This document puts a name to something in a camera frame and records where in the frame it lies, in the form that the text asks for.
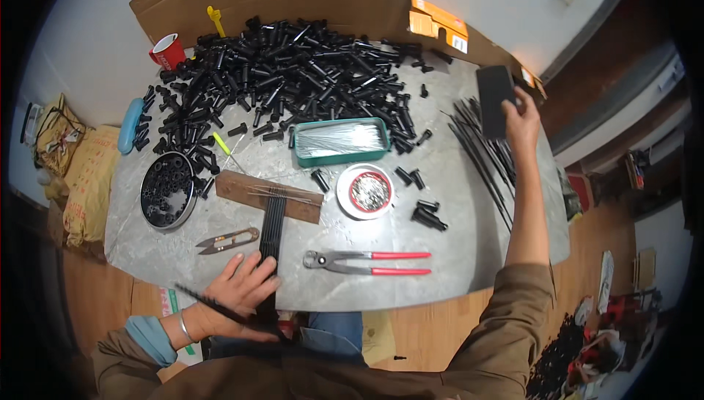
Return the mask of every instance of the green metal tin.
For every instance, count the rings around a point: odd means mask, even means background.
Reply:
[[[377,149],[375,151],[360,151],[352,154],[340,154],[337,156],[326,156],[326,157],[301,157],[298,153],[298,145],[296,142],[296,135],[298,132],[303,130],[310,130],[312,128],[323,128],[330,125],[338,125],[344,122],[356,122],[356,123],[372,123],[376,125],[382,131],[382,139],[386,142],[386,147],[384,149]],[[391,148],[391,142],[389,141],[389,136],[386,134],[386,124],[380,118],[361,118],[361,119],[337,119],[336,121],[321,121],[321,122],[306,122],[299,123],[294,128],[294,151],[296,152],[296,159],[298,160],[298,165],[303,168],[309,168],[312,166],[322,166],[322,165],[342,165],[349,164],[360,161],[371,161],[379,160],[386,154]]]

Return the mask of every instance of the silver bangle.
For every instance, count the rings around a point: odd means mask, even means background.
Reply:
[[[181,330],[183,330],[183,334],[186,334],[186,338],[189,340],[189,342],[192,344],[196,343],[196,341],[193,340],[193,337],[188,334],[188,330],[186,330],[186,324],[183,322],[183,310],[178,312],[178,320],[181,324]]]

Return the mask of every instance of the table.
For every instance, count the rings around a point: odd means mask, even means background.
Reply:
[[[325,194],[320,224],[314,225],[286,218],[283,226],[278,274],[282,286],[277,292],[277,308],[296,311],[356,311],[406,307],[451,299],[494,284],[494,276],[506,257],[507,231],[480,174],[448,127],[453,102],[478,96],[474,64],[454,60],[448,66],[428,55],[428,65],[435,71],[422,73],[410,63],[396,71],[412,95],[410,112],[418,134],[428,128],[433,137],[411,154],[399,156],[389,152],[375,163],[391,177],[396,188],[393,209],[377,220],[356,221],[340,209],[334,195],[335,179],[348,165],[326,166],[323,174],[330,184]],[[419,96],[420,85],[429,91],[427,99]],[[151,143],[142,152],[133,150],[120,159],[115,169],[106,225],[106,257],[110,264],[136,278],[173,287],[175,282],[203,290],[220,273],[237,252],[249,253],[258,242],[219,254],[199,256],[200,241],[248,227],[261,228],[264,211],[217,197],[211,190],[206,201],[198,200],[190,218],[179,228],[162,233],[149,227],[139,210],[139,187],[149,165],[157,155],[151,150],[159,140],[157,132],[163,118],[156,105],[150,114]],[[227,130],[246,122],[251,130],[254,111],[246,114],[238,105],[223,113],[223,138]],[[234,136],[226,143],[233,157],[250,176],[265,178],[318,192],[311,178],[312,169],[303,169],[283,142],[262,142],[251,131]],[[218,164],[225,156],[219,148]],[[553,264],[569,256],[568,222],[555,161],[545,133],[538,143],[538,161],[550,232],[550,258]],[[419,168],[426,188],[406,187],[393,169]],[[237,170],[232,162],[230,170]],[[497,176],[497,184],[506,187]],[[507,208],[513,212],[509,193]],[[440,202],[438,217],[449,225],[445,232],[426,228],[410,221],[418,199]],[[302,264],[306,250],[328,249],[426,251],[432,257],[415,261],[375,261],[374,266],[431,268],[430,275],[379,277],[343,275],[325,270],[310,270]]]

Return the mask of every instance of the left hand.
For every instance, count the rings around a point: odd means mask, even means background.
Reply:
[[[254,308],[276,291],[281,284],[281,279],[277,276],[267,279],[276,269],[276,260],[269,257],[257,267],[260,259],[259,251],[252,253],[246,260],[242,254],[233,256],[203,295],[216,299],[219,304],[245,318],[249,317],[254,312]],[[250,330],[201,303],[186,308],[186,311],[184,311],[184,322],[189,328],[189,334],[196,341],[213,335],[258,342],[278,341],[274,334]]]

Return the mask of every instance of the right hand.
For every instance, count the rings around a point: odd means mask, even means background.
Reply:
[[[506,138],[515,162],[525,163],[536,159],[536,146],[540,132],[540,114],[533,98],[520,87],[513,88],[518,107],[506,99],[501,109],[506,117]]]
[[[242,254],[233,256],[203,295],[216,299],[219,304],[236,311],[241,316],[249,317],[254,308],[276,291],[281,284],[280,278],[270,277],[276,269],[276,260],[269,257],[257,267],[260,259],[259,251],[252,253],[247,259],[244,259]],[[193,316],[189,313],[190,319],[186,319],[186,323],[192,320],[191,325],[194,326],[189,325],[189,334],[196,341],[202,337],[214,335],[258,342],[278,340],[274,334],[250,330],[201,303],[194,304],[187,308],[189,309],[192,309]]]

